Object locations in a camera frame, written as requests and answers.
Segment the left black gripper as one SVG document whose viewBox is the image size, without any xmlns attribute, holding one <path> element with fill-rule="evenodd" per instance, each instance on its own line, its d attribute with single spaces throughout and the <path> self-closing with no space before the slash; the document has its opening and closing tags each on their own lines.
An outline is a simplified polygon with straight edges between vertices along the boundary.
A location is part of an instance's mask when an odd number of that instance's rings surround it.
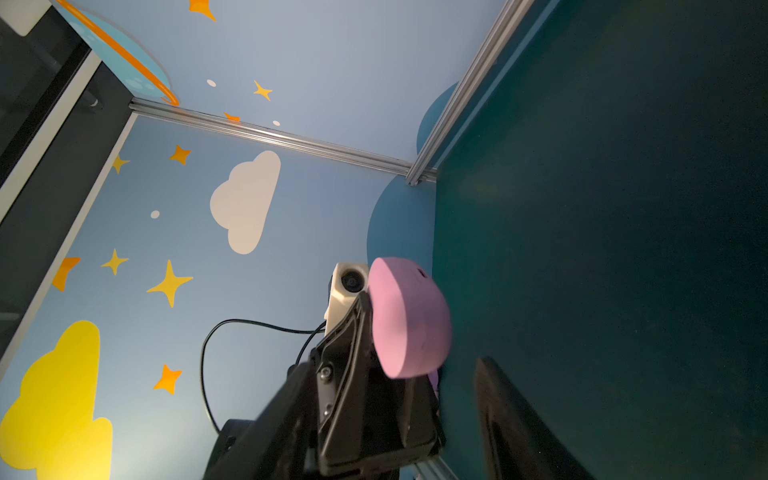
<svg viewBox="0 0 768 480">
<path fill-rule="evenodd" d="M 345 317 L 309 355 L 315 367 L 315 452 L 324 477 L 395 477 L 444 447 L 438 400 L 425 375 L 391 379 L 373 342 L 370 296 L 357 295 Z"/>
</svg>

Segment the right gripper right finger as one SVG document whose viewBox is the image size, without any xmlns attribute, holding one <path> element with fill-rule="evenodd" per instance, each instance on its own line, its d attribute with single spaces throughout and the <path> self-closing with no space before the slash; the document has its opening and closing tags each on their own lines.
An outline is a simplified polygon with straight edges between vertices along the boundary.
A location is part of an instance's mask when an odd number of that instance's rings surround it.
<svg viewBox="0 0 768 480">
<path fill-rule="evenodd" d="M 591 479 L 491 357 L 475 367 L 474 388 L 490 479 Z"/>
</svg>

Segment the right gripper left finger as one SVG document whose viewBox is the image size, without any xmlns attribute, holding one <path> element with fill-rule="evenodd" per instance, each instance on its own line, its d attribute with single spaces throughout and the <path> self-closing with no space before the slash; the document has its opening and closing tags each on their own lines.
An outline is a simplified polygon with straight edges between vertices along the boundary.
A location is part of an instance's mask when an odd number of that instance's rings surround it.
<svg viewBox="0 0 768 480">
<path fill-rule="evenodd" d="M 262 414 L 204 474 L 206 479 L 302 479 L 317 427 L 315 370 L 293 369 Z"/>
</svg>

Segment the purple earbud charging case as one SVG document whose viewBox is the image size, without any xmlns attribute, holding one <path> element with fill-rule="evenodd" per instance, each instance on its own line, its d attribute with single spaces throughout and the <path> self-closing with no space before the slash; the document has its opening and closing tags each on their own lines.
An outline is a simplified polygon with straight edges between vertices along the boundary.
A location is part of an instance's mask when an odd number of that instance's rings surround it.
<svg viewBox="0 0 768 480">
<path fill-rule="evenodd" d="M 369 273 L 374 347 L 384 373 L 410 379 L 437 371 L 452 343 L 447 301 L 412 260 L 377 258 Z"/>
</svg>

